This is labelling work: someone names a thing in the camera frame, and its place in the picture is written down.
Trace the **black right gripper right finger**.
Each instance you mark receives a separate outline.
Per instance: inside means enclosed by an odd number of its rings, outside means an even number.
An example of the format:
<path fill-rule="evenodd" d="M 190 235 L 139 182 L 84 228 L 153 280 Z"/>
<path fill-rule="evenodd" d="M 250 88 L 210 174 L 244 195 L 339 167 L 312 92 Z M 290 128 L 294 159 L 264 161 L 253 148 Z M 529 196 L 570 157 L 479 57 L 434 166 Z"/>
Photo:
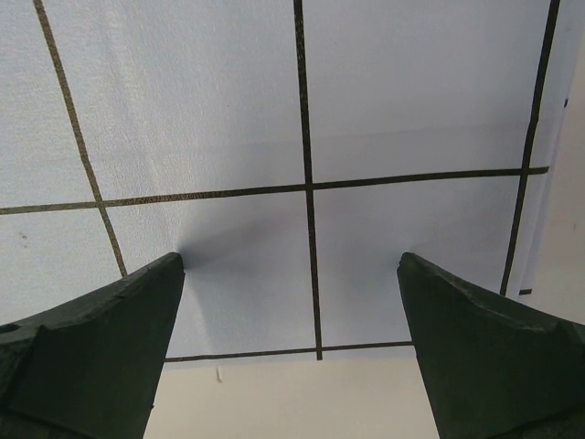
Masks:
<path fill-rule="evenodd" d="M 441 438 L 581 438 L 584 326 L 411 253 L 397 269 Z"/>

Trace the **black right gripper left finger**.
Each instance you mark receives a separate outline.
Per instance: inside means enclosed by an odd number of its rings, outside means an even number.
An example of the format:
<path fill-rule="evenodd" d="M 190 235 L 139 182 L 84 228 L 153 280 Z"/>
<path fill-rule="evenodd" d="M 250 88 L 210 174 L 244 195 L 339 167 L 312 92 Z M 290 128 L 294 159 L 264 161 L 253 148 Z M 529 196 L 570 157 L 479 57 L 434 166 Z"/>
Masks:
<path fill-rule="evenodd" d="M 4 438 L 141 438 L 185 281 L 177 252 L 1 327 Z"/>

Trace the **light blue checked placemat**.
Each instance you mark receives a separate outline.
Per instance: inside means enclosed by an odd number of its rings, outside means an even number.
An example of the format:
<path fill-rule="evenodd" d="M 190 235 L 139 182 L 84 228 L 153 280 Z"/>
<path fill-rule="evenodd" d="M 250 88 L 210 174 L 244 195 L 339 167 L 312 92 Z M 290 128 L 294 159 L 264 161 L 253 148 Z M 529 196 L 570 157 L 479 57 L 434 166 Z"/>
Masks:
<path fill-rule="evenodd" d="M 179 252 L 167 356 L 410 341 L 414 252 L 535 294 L 581 1 L 4 1 L 1 320 Z"/>

